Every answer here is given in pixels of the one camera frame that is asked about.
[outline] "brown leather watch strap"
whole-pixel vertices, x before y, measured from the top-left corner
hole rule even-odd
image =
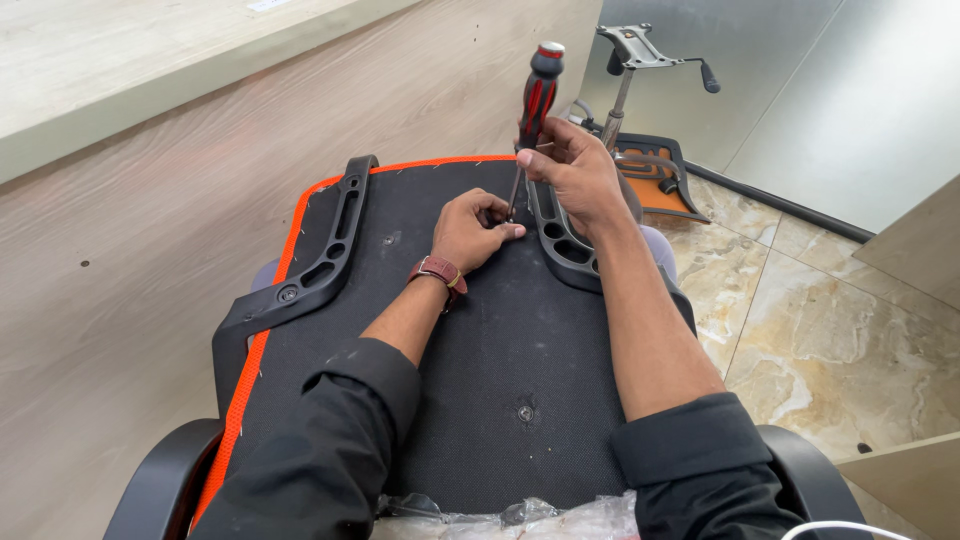
[[[467,294],[467,281],[460,274],[460,270],[449,260],[442,257],[428,255],[414,264],[414,269],[410,272],[407,282],[411,282],[417,276],[433,276],[446,283],[446,290],[450,293],[450,302],[453,302],[461,294]]]

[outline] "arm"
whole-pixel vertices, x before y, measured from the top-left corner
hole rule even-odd
[[[640,537],[780,538],[800,519],[777,507],[772,459],[736,396],[676,310],[599,139],[547,120],[539,152],[517,160],[553,185],[592,242],[628,424],[612,436],[636,489]]]
[[[463,274],[480,266],[525,233],[520,225],[483,227],[485,210],[502,218],[506,209],[480,189],[447,203],[431,255]],[[190,538],[370,536],[393,453],[417,409],[417,366],[447,297],[443,282],[417,277],[359,338],[320,356],[300,401],[224,482]]]

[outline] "plastic wrap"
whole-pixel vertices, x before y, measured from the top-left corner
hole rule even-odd
[[[527,499],[499,514],[444,514],[423,495],[380,500],[372,540],[638,540],[636,493],[598,497],[567,511]]]

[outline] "metal wall panel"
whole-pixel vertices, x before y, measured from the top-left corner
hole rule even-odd
[[[726,174],[881,231],[960,172],[958,20],[960,2],[846,0]]]
[[[697,63],[636,74],[624,132],[680,141],[684,155],[723,171],[823,30],[841,0],[606,0],[600,24],[649,22],[671,58],[704,57],[722,86],[704,91]],[[620,79],[596,37],[580,96],[603,123]]]

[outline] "person's right hand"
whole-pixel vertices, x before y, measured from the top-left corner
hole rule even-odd
[[[553,186],[573,227],[590,240],[608,228],[636,226],[607,149],[599,138],[570,122],[547,118],[537,151],[520,150],[516,162],[530,180]]]

